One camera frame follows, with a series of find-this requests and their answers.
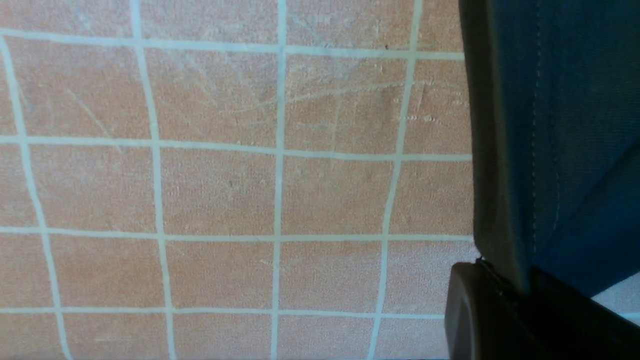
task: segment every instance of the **white grout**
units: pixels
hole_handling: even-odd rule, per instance
[[[278,116],[276,127],[276,169],[273,216],[273,275],[271,284],[271,360],[278,357],[278,310],[280,307],[280,241],[282,235],[282,176],[284,172],[285,86],[287,76],[287,1],[278,0]]]
[[[11,97],[11,104],[13,108],[13,117],[15,120],[15,127],[20,138],[20,151],[22,153],[22,167],[24,168],[24,176],[26,178],[26,185],[29,191],[29,196],[33,203],[33,208],[38,220],[38,233],[42,239],[42,248],[44,250],[45,259],[47,262],[47,269],[49,271],[49,282],[51,284],[51,297],[54,306],[54,313],[58,323],[58,334],[60,336],[60,346],[62,352],[67,360],[73,360],[69,346],[67,343],[67,333],[65,331],[65,319],[60,311],[62,304],[60,300],[60,290],[58,289],[58,276],[56,275],[56,265],[54,264],[53,254],[51,252],[51,241],[49,239],[49,233],[46,231],[47,222],[44,217],[44,210],[38,197],[38,190],[36,189],[35,178],[31,169],[31,155],[29,153],[29,145],[25,141],[27,137],[27,130],[24,124],[24,117],[22,114],[22,105],[20,103],[20,87],[18,80],[15,77],[15,71],[13,69],[13,62],[11,59],[11,53],[9,47],[4,41],[4,37],[0,37],[0,52],[4,61],[4,69],[6,71],[6,82],[9,87],[9,95]]]
[[[142,23],[140,15],[140,0],[131,0],[131,28],[133,31],[136,57],[138,59],[138,69],[140,71],[140,81],[145,93],[147,111],[149,116],[149,129],[151,133],[151,152],[153,159],[153,180],[154,180],[154,204],[156,210],[156,231],[158,252],[160,257],[160,267],[163,275],[164,306],[166,317],[166,342],[170,360],[176,360],[175,343],[173,337],[173,304],[171,299],[171,280],[169,277],[169,266],[166,256],[166,240],[164,238],[163,206],[162,206],[162,168],[160,158],[160,131],[156,115],[156,104],[154,101],[151,82],[147,71],[147,59],[142,41]]]
[[[55,307],[0,307],[0,314],[48,314],[55,313]],[[70,314],[162,314],[164,307],[62,307],[62,313]],[[247,309],[233,307],[186,307],[174,309],[175,314],[242,314],[242,315],[272,315],[272,309]],[[388,319],[413,320],[443,320],[441,314],[378,314],[352,313],[345,311],[323,310],[278,310],[278,315],[285,316],[328,316],[339,318],[369,318],[378,317]]]
[[[0,136],[0,143],[20,143],[26,141],[33,145],[74,145],[74,146],[120,146],[120,147],[159,147],[172,149],[203,149],[219,151],[251,152],[294,156],[298,158],[335,159],[344,161],[471,161],[470,154],[349,154],[345,152],[287,150],[272,147],[238,145],[232,143],[185,142],[177,140],[118,139],[118,138],[76,138],[15,135]]]
[[[413,84],[413,71],[415,70],[416,49],[418,46],[418,30],[420,27],[420,17],[422,16],[422,0],[414,0],[413,18],[411,22],[411,37],[409,39],[409,57],[406,64],[406,78],[404,80],[404,93],[402,104],[400,107],[400,123],[398,125],[398,135],[396,139],[396,158],[394,160],[394,171],[389,186],[389,195],[385,204],[385,213],[383,217],[382,233],[389,234],[391,223],[391,214],[394,208],[396,197],[396,188],[398,179],[400,178],[400,168],[402,165],[402,156],[404,152],[404,134],[406,133],[407,112],[409,109],[409,99]],[[378,334],[380,333],[380,323],[382,322],[382,311],[385,303],[385,295],[387,292],[387,257],[388,257],[388,239],[381,243],[380,257],[380,286],[378,288],[378,301],[376,303],[376,317],[371,331],[371,342],[369,344],[368,360],[372,360],[376,353],[376,345],[378,344]]]
[[[81,37],[76,35],[64,35],[45,33],[39,31],[22,31],[8,28],[0,28],[0,35],[25,38],[28,40],[43,40],[58,42],[61,44],[96,45],[96,46],[127,46],[156,49],[178,49],[195,51],[228,51],[232,53],[272,53],[278,54],[282,46],[280,44],[244,44],[233,42],[208,42],[189,40],[164,40],[143,39],[141,33],[134,29],[134,38],[108,38],[108,37]],[[310,56],[333,56],[348,58],[386,58],[408,59],[415,56],[421,60],[464,60],[463,53],[441,53],[434,51],[407,51],[386,49],[345,49],[335,47],[312,47],[300,45],[284,45],[285,54],[298,54]]]
[[[51,235],[82,236],[87,238],[118,238],[156,240],[158,234],[128,233],[125,231],[92,231],[59,229],[48,227],[45,231]],[[0,226],[0,233],[4,234],[40,234],[38,227]],[[292,241],[473,241],[471,235],[447,234],[313,234],[313,235],[173,235],[165,234],[166,241],[201,241],[201,242],[292,242]]]

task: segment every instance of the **black plastic part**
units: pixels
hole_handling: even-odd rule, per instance
[[[640,327],[533,268],[519,295],[481,259],[451,269],[451,360],[640,359]]]

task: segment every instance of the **tile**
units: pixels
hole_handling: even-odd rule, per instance
[[[396,151],[404,60],[287,57],[285,147]]]
[[[382,319],[376,359],[448,359],[443,320]]]
[[[149,138],[133,49],[8,38],[29,135]]]
[[[173,335],[179,359],[269,359],[271,316],[177,314]]]
[[[636,273],[593,297],[616,313],[640,313],[640,273]]]
[[[283,234],[378,234],[393,164],[285,158]]]
[[[128,0],[5,0],[0,27],[92,37],[130,37]]]
[[[147,38],[215,42],[278,42],[275,0],[142,0]]]
[[[163,149],[162,159],[166,233],[273,234],[274,156]]]
[[[35,209],[27,190],[20,146],[0,144],[0,225],[37,226]]]
[[[276,55],[146,54],[161,138],[275,147]]]
[[[156,231],[150,149],[32,145],[31,164],[49,227]]]
[[[380,242],[287,242],[280,249],[280,309],[374,313]]]
[[[390,232],[471,235],[473,207],[471,162],[405,161]]]
[[[464,61],[418,61],[407,111],[404,152],[470,154],[471,120]]]
[[[480,256],[462,241],[389,243],[385,313],[443,315],[453,264]]]
[[[164,314],[65,314],[76,359],[168,359]]]
[[[0,359],[64,359],[54,314],[0,314]]]
[[[457,1],[424,0],[417,49],[462,52],[460,11]]]
[[[166,248],[173,306],[271,309],[272,243],[169,241]]]
[[[163,307],[155,240],[51,236],[63,306]]]
[[[413,1],[288,0],[287,43],[409,48]]]
[[[278,359],[366,359],[373,319],[279,316]]]
[[[0,135],[16,135],[13,106],[6,82],[4,62],[0,61]]]
[[[0,307],[53,306],[39,235],[0,234]]]

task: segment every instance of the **tiled wall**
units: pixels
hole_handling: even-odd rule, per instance
[[[447,357],[455,0],[5,0],[0,35],[0,359]]]

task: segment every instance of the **scratch mark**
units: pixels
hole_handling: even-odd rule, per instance
[[[91,111],[91,109],[89,109],[87,107],[87,105],[85,105],[85,103],[78,98],[78,96],[76,96],[74,94],[73,91],[67,89],[67,93],[69,95],[71,95],[71,97],[73,98],[73,100],[78,103],[78,105],[80,105],[80,107],[89,115],[89,117],[93,120],[93,122],[98,125],[98,127],[100,128],[100,130],[102,130],[102,132],[110,139],[113,139],[113,135],[106,129],[106,127],[104,127],[104,125],[102,125],[102,122],[100,120],[98,120],[97,117],[95,117],[95,115],[93,114],[93,112]],[[118,152],[120,152],[121,155],[124,155],[124,152],[122,151],[122,148],[114,143],[114,146],[118,149]]]

